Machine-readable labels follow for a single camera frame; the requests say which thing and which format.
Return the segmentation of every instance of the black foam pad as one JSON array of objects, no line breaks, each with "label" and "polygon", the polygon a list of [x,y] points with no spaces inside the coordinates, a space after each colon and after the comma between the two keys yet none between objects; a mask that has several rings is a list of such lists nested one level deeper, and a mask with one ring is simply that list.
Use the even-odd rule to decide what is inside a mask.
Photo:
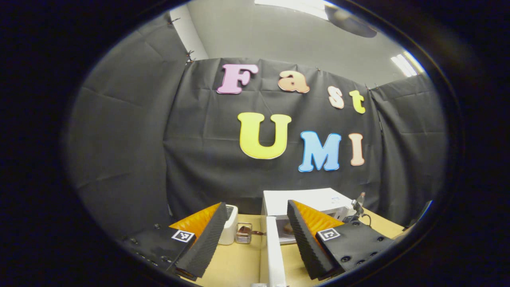
[{"label": "black foam pad", "polygon": [[194,276],[202,277],[213,258],[226,221],[226,204],[222,202],[211,217],[202,235],[188,252],[178,260],[177,268]]},{"label": "black foam pad", "polygon": [[317,244],[292,200],[288,201],[287,216],[310,279],[319,278],[319,280],[322,280],[330,277],[332,273],[336,272],[338,265]]}]

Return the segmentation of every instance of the white wall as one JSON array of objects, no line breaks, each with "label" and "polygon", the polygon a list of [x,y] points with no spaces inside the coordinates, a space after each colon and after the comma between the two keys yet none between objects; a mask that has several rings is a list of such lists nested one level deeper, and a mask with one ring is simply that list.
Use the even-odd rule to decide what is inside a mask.
[{"label": "white wall", "polygon": [[186,47],[186,50],[194,51],[190,57],[191,59],[203,60],[209,59],[206,49],[203,47],[202,41],[198,36],[195,25],[191,19],[190,12],[187,5],[182,5],[170,10],[170,17],[172,20],[180,18],[173,22],[181,41]]},{"label": "white wall", "polygon": [[391,61],[403,49],[381,33],[364,38],[319,17],[253,0],[193,0],[187,6],[210,58],[303,64],[368,87],[405,78]]}]

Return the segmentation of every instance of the blue letter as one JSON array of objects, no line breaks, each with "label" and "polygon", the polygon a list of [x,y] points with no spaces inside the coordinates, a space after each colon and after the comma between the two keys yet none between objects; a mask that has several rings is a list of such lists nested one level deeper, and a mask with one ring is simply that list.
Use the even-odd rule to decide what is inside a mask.
[{"label": "blue letter", "polygon": [[321,145],[316,132],[304,131],[301,133],[301,138],[304,140],[304,154],[303,164],[298,168],[300,172],[311,172],[314,169],[312,158],[318,171],[323,165],[326,171],[335,171],[340,168],[338,164],[338,146],[342,137],[339,134],[329,134],[324,147]]}]

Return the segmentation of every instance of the foam letter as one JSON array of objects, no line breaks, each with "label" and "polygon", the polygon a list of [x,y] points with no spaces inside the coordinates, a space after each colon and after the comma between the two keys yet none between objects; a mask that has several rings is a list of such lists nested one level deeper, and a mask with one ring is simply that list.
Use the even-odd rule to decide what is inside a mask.
[{"label": "foam letter", "polygon": [[349,134],[349,138],[351,139],[352,142],[351,165],[354,166],[362,165],[363,163],[365,163],[361,149],[361,140],[363,139],[363,136],[358,133],[351,133]]},{"label": "foam letter", "polygon": [[304,140],[304,153],[303,163],[298,167],[300,172],[311,172],[314,169],[312,158],[318,171],[322,166],[326,171],[335,171],[340,168],[338,164],[338,146],[342,137],[339,134],[329,134],[324,146],[321,145],[316,132],[304,131],[301,133],[301,138]]},{"label": "foam letter", "polygon": [[259,159],[277,158],[287,148],[287,124],[291,118],[284,114],[274,114],[271,120],[275,124],[274,144],[270,147],[261,146],[259,143],[260,123],[264,115],[259,113],[240,113],[237,118],[241,121],[241,135],[239,145],[241,150],[249,157]]},{"label": "foam letter", "polygon": [[327,88],[327,93],[329,94],[329,102],[335,108],[342,109],[344,107],[344,100],[342,99],[342,92],[339,88],[329,86]]},{"label": "foam letter", "polygon": [[310,87],[307,86],[307,80],[300,72],[283,71],[280,73],[280,77],[283,79],[278,81],[278,87],[284,91],[306,93],[310,90]]},{"label": "foam letter", "polygon": [[349,95],[352,97],[352,104],[354,109],[358,113],[365,113],[365,108],[361,106],[361,102],[365,100],[358,90],[354,90],[349,92]]},{"label": "foam letter", "polygon": [[223,76],[223,83],[216,92],[218,93],[241,93],[243,89],[237,86],[237,82],[241,81],[241,84],[246,86],[250,81],[250,72],[256,74],[259,72],[257,65],[237,65],[237,64],[225,64],[225,76]]}]

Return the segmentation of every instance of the black curtain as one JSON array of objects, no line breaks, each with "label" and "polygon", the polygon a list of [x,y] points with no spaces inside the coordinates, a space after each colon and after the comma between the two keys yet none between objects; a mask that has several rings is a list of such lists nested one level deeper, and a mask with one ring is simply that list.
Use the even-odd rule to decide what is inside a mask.
[{"label": "black curtain", "polygon": [[[222,58],[186,63],[175,28],[160,16],[114,46],[80,88],[64,136],[70,177],[83,203],[114,237],[168,224],[219,201],[259,214],[266,189],[331,187],[401,225],[442,184],[447,137],[439,95],[415,76],[368,90],[365,85],[302,65]],[[240,94],[218,94],[224,64],[255,64]],[[278,87],[279,73],[305,75],[308,93]],[[345,107],[328,100],[337,87]],[[364,114],[350,91],[365,98]],[[253,159],[239,146],[241,112],[265,116],[260,142],[274,143],[273,114],[292,118],[284,154]],[[340,134],[336,171],[300,172],[303,131],[322,144]],[[363,135],[365,163],[351,166],[348,135]]]},{"label": "black curtain", "polygon": [[64,145],[71,181],[114,237],[170,223],[162,140],[186,53],[159,16],[99,61],[70,111]]}]

